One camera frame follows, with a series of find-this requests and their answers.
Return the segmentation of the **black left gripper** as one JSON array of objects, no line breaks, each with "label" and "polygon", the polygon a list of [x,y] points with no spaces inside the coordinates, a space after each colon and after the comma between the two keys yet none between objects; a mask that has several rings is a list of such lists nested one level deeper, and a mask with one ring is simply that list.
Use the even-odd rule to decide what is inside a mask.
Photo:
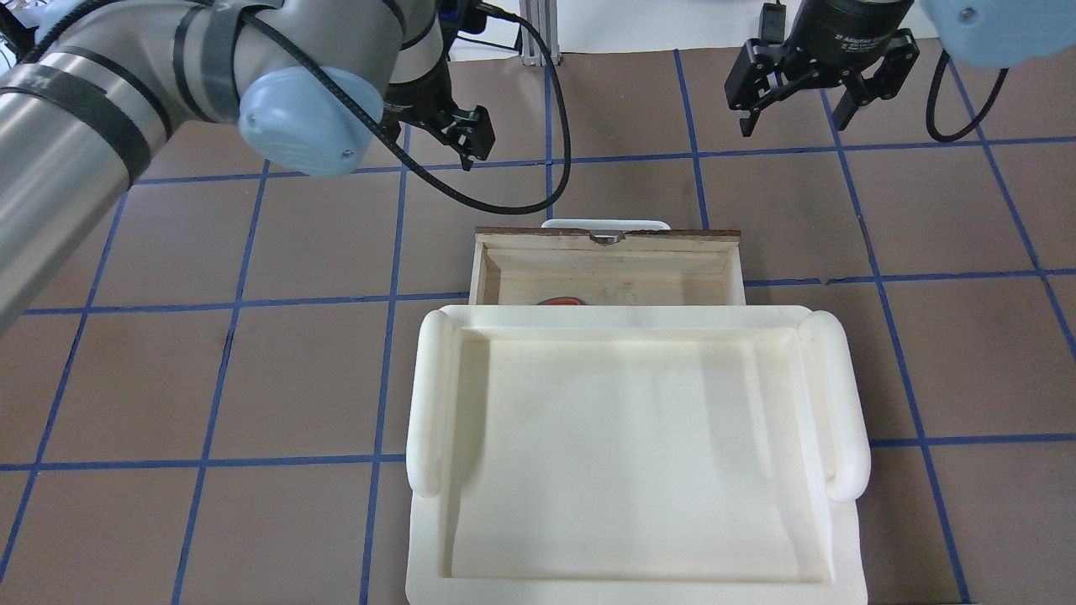
[{"label": "black left gripper", "polygon": [[461,157],[469,171],[475,161],[489,160],[496,133],[489,108],[461,108],[452,96],[447,68],[445,36],[440,19],[430,17],[416,34],[407,34],[384,95],[382,127],[397,135],[401,125],[428,133],[444,133],[445,146]]}]

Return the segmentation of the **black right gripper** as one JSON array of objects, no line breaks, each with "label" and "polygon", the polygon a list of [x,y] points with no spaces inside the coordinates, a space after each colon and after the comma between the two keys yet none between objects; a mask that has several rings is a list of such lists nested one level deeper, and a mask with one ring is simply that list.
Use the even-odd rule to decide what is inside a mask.
[{"label": "black right gripper", "polygon": [[724,84],[730,108],[742,113],[742,137],[751,137],[765,108],[795,92],[844,87],[831,111],[838,131],[861,108],[898,96],[920,54],[903,25],[911,8],[910,1],[803,1],[782,45],[747,39]]}]

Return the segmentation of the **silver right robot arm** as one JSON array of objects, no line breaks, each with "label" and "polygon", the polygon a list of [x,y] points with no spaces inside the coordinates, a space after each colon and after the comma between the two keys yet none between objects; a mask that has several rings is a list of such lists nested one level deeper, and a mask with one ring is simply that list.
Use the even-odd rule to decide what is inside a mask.
[{"label": "silver right robot arm", "polygon": [[[926,1],[922,8],[942,42],[925,110],[928,133],[939,143],[961,140],[983,122],[1014,66],[1068,50],[1075,39],[1072,1]],[[911,9],[910,1],[804,1],[787,24],[783,3],[764,3],[758,37],[746,40],[724,82],[730,109],[741,112],[741,133],[753,133],[765,108],[796,92],[843,87],[831,114],[840,130],[860,108],[898,96],[920,57],[903,25]],[[942,133],[936,107],[950,61],[995,69],[999,76],[968,125]]]}]

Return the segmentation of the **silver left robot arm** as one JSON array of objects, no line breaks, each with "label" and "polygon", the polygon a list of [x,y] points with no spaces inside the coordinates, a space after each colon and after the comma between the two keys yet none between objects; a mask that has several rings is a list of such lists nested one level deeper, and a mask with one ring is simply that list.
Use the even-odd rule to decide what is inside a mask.
[{"label": "silver left robot arm", "polygon": [[425,128],[465,160],[487,116],[452,100],[445,53],[469,1],[54,1],[3,74],[3,328],[34,301],[185,123],[233,125],[266,160],[346,175],[376,124]]}]

